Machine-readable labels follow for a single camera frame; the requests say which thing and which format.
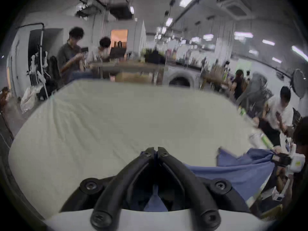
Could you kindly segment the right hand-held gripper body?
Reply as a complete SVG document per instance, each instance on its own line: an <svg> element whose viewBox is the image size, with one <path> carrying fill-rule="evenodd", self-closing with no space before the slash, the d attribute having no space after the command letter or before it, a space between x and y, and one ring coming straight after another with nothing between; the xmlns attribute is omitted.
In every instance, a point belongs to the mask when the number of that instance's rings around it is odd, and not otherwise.
<svg viewBox="0 0 308 231"><path fill-rule="evenodd" d="M286 176L288 177L287 183L281 193L279 193L274 187L272 191L272 199L274 201L282 201L286 193L292 189L292 186L295 182L295 174L300 173L305 164L305 155L296 152L296 144L293 142L287 142L286 148L288 149L288 154L292 158L292 162L285 169Z"/></svg>

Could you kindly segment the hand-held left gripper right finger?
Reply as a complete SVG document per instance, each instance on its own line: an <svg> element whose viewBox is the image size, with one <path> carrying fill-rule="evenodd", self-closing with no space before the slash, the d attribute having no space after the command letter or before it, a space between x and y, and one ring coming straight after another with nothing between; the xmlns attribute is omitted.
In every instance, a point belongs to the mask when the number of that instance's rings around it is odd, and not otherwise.
<svg viewBox="0 0 308 231"><path fill-rule="evenodd" d="M219 207L222 207L222 210L249 213L244 199L228 180L197 177L163 147L158 147L157 160L176 183L179 183L184 194L184 202L188 202L198 228L218 228L222 219Z"/></svg>

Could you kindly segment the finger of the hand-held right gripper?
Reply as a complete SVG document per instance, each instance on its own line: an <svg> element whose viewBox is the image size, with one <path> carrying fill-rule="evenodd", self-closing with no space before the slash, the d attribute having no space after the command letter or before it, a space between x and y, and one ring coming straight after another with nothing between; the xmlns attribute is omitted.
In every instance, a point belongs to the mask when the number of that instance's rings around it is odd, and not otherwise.
<svg viewBox="0 0 308 231"><path fill-rule="evenodd" d="M271 162L274 163L278 167L286 168L291 164L292 158L289 154L285 153L274 153L271 158Z"/></svg>

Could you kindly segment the person's right hand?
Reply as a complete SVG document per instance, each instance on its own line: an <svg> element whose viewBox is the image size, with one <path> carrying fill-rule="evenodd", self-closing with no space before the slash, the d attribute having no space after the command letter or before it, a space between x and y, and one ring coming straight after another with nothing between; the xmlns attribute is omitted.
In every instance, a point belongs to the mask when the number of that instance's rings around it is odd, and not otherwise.
<svg viewBox="0 0 308 231"><path fill-rule="evenodd" d="M284 168L281 168L280 171L276 172L276 189L279 193L281 193L287 183L288 177L286 176L286 172Z"/></svg>

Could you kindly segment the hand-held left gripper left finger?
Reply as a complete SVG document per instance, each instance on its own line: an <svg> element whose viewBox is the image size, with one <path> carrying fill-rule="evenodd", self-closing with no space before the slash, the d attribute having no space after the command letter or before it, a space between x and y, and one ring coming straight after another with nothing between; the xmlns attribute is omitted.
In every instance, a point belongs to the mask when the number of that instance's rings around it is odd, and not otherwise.
<svg viewBox="0 0 308 231"><path fill-rule="evenodd" d="M154 148L147 148L115 176L82 180L60 212L93 208L90 216L90 224L93 228L115 228L129 187L144 169L151 166L154 159Z"/></svg>

